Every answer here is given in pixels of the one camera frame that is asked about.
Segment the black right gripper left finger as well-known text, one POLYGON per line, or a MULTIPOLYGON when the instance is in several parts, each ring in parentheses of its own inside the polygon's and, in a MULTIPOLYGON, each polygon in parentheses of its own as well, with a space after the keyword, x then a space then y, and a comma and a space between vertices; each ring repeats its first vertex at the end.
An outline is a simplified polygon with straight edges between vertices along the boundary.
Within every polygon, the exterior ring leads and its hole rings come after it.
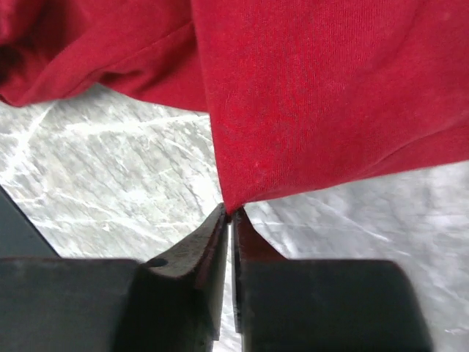
POLYGON ((5 258, 3 351, 211 351, 219 338, 228 216, 145 263, 5 258))

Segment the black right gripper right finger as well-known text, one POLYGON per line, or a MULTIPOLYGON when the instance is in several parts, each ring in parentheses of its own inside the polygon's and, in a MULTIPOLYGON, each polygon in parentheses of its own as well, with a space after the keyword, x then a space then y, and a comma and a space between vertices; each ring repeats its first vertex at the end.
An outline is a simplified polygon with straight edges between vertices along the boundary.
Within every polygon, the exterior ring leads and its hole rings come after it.
POLYGON ((416 292, 390 260, 291 260, 232 216, 236 330, 244 351, 432 351, 416 292))

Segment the red t shirt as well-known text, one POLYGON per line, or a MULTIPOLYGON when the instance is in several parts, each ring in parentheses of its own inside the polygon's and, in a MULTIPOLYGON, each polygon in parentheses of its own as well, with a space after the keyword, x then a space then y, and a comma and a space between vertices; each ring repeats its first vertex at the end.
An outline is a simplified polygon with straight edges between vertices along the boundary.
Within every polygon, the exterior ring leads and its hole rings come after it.
POLYGON ((468 159, 466 1, 3 1, 1 99, 205 111, 228 211, 468 159))

